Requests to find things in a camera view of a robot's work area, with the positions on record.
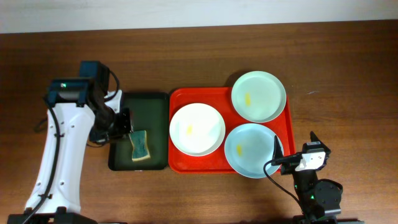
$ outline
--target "green sponge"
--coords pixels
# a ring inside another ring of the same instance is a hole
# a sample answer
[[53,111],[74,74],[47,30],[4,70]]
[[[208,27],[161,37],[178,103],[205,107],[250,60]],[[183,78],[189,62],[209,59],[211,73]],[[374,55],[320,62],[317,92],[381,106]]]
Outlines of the green sponge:
[[134,131],[129,134],[129,137],[132,144],[132,161],[137,162],[149,159],[150,154],[147,145],[147,131]]

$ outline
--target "wooden table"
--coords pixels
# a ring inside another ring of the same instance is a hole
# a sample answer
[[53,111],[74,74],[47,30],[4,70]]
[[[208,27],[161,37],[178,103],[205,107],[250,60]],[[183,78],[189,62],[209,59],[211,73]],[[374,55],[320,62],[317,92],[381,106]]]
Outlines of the wooden table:
[[[0,222],[23,212],[45,133],[51,79],[100,60],[124,91],[225,86],[277,76],[289,95],[296,147],[315,131],[332,150],[318,173],[344,185],[339,218],[398,220],[398,21],[0,35]],[[299,207],[267,179],[108,169],[109,147],[87,148],[82,214],[99,222],[237,223],[290,218]],[[293,191],[291,176],[275,180]]]

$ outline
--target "black tray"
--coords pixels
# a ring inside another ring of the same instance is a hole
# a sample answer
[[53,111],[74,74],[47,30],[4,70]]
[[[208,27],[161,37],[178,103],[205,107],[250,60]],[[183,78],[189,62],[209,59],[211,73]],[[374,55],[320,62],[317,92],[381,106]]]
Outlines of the black tray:
[[132,146],[126,138],[111,144],[108,166],[119,170],[161,170],[167,166],[169,138],[169,95],[167,93],[125,93],[123,107],[132,111],[135,131],[147,131],[150,159],[133,162]]

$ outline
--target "bowl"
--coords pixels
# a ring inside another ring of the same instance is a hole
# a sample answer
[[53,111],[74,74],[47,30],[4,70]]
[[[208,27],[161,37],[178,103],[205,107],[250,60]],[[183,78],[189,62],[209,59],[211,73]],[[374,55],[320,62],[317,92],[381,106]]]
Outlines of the bowl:
[[203,103],[192,103],[179,109],[170,122],[174,146],[189,156],[214,152],[225,137],[225,123],[220,113]]
[[[272,159],[275,133],[261,124],[242,124],[227,136],[225,156],[230,166],[239,174],[249,178],[264,178],[264,164]],[[283,145],[278,138],[283,153]],[[272,175],[279,166],[267,165]]]
[[267,72],[249,72],[236,80],[232,88],[232,104],[244,119],[265,123],[278,117],[286,105],[283,84]]

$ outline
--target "red tray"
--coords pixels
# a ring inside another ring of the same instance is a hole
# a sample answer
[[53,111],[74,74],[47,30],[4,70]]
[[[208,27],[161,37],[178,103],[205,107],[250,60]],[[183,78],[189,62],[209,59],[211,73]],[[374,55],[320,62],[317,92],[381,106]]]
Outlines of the red tray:
[[[250,123],[235,111],[231,101],[230,87],[216,88],[181,88],[174,91],[170,97],[169,121],[183,106],[190,103],[205,103],[214,107],[225,121],[225,138],[221,146],[207,156],[188,156],[180,152],[169,136],[169,166],[181,174],[226,174],[235,173],[228,164],[224,154],[224,142],[234,128],[241,124]],[[284,147],[284,155],[295,154],[292,120],[290,118],[289,101],[283,112],[274,120],[263,123],[265,127],[273,130],[278,135]]]

